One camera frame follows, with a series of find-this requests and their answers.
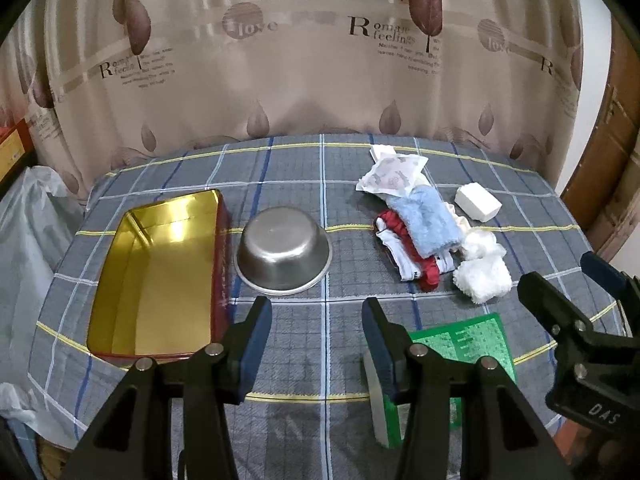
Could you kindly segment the stainless steel bowl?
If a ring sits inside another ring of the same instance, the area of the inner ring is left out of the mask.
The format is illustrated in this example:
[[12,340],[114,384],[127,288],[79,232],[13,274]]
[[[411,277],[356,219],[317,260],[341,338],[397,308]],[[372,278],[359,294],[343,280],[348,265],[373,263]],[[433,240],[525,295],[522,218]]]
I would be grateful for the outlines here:
[[267,296],[290,296],[310,289],[332,261],[328,233],[297,208],[271,207],[245,226],[235,269],[250,288]]

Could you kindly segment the red white satin cloth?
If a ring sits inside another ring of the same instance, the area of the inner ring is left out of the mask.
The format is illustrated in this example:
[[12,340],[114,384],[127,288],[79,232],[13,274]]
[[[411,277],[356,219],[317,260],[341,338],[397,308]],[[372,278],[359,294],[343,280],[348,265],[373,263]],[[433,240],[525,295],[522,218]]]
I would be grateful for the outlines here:
[[422,292],[431,292],[439,285],[442,274],[454,270],[454,258],[449,250],[428,258],[419,255],[396,211],[382,211],[375,218],[374,229],[402,282],[415,282]]

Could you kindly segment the gold red tin tray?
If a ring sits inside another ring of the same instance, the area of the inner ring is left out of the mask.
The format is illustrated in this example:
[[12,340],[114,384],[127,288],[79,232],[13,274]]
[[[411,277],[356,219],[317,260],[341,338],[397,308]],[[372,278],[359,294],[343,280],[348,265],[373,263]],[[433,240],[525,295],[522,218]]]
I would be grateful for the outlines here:
[[106,254],[87,333],[89,351],[125,365],[186,358],[230,325],[230,216],[207,190],[132,208]]

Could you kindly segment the brown wooden door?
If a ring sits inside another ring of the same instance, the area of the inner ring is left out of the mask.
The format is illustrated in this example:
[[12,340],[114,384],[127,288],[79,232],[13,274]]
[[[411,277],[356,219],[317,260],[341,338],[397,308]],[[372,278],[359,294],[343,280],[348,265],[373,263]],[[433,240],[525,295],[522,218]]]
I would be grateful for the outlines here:
[[562,200],[606,261],[639,226],[639,55],[617,20],[603,102]]

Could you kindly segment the green white tissue box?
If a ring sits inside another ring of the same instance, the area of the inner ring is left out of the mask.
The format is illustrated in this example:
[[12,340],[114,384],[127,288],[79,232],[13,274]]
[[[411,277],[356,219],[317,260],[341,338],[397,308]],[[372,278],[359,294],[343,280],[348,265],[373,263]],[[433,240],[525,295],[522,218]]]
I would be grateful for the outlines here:
[[[425,344],[447,360],[475,363],[482,356],[492,356],[514,382],[518,381],[498,313],[417,330],[409,336],[413,342]],[[363,365],[375,439],[384,448],[400,448],[408,424],[409,405],[397,406],[383,393],[369,350],[364,352]]]

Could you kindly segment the patterned white handkerchief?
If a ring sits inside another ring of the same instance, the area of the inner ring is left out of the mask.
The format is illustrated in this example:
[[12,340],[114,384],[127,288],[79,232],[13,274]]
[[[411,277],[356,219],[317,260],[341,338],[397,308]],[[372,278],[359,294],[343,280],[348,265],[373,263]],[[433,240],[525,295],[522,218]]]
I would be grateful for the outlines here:
[[408,197],[418,186],[430,185],[423,172],[427,157],[398,154],[392,146],[385,144],[372,145],[370,155],[374,164],[357,182],[357,191],[379,198]]

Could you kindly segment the grey plaid tablecloth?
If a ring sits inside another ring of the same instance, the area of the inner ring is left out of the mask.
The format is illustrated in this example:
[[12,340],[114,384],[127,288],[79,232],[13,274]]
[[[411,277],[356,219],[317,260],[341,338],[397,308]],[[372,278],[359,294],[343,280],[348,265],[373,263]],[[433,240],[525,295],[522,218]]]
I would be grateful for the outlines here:
[[[458,274],[432,292],[404,284],[375,234],[406,212],[431,252],[458,244],[447,210],[460,186],[496,194],[476,224],[503,254],[473,301]],[[437,356],[411,334],[480,315],[509,348],[498,372],[546,430],[555,374],[550,334],[518,300],[536,276],[570,300],[585,330],[618,334],[613,299],[582,273],[584,233],[535,171],[472,148],[401,136],[316,134],[215,146],[114,169],[54,274],[27,376],[73,446],[98,416],[139,413],[138,461],[171,479],[390,479],[399,454],[374,434],[364,357],[391,396],[405,368]],[[376,318],[411,356],[386,358]]]

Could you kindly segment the light blue fluffy towel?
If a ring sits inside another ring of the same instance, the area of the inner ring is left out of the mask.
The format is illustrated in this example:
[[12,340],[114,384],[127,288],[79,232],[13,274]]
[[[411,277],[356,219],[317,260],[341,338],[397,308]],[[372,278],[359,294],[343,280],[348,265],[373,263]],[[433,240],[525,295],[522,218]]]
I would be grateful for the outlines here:
[[421,258],[462,242],[463,233],[436,188],[420,185],[408,196],[387,196],[386,205],[401,218]]

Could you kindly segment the red yellow cardboard box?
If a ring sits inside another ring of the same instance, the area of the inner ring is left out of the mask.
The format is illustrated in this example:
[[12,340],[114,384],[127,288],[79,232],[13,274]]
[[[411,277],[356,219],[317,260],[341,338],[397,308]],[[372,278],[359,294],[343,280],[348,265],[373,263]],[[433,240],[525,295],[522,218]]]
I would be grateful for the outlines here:
[[1,183],[11,180],[25,167],[37,163],[37,154],[25,119],[13,127],[1,128],[0,178]]

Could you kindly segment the white foam block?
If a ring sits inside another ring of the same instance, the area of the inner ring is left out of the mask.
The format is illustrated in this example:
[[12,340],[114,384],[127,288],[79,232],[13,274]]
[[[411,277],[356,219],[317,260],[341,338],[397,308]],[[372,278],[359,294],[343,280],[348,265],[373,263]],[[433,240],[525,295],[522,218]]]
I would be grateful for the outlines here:
[[477,182],[461,185],[454,202],[472,220],[483,223],[495,218],[502,207],[502,203]]

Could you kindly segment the white fluffy yellow-lined mitt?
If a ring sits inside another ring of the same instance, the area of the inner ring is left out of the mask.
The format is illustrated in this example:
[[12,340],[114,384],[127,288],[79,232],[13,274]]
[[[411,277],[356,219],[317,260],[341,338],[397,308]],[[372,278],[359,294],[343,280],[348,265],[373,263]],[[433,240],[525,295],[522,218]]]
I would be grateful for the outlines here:
[[473,304],[506,296],[512,288],[512,276],[503,261],[506,250],[494,232],[471,230],[459,248],[461,262],[452,274],[454,286]]

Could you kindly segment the beige printed curtain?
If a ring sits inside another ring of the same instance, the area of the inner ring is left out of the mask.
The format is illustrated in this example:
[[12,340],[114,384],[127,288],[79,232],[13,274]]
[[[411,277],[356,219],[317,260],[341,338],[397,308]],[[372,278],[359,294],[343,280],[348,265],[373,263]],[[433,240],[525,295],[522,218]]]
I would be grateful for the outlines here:
[[561,172],[578,0],[32,0],[2,42],[1,123],[73,194],[178,150],[418,136]]

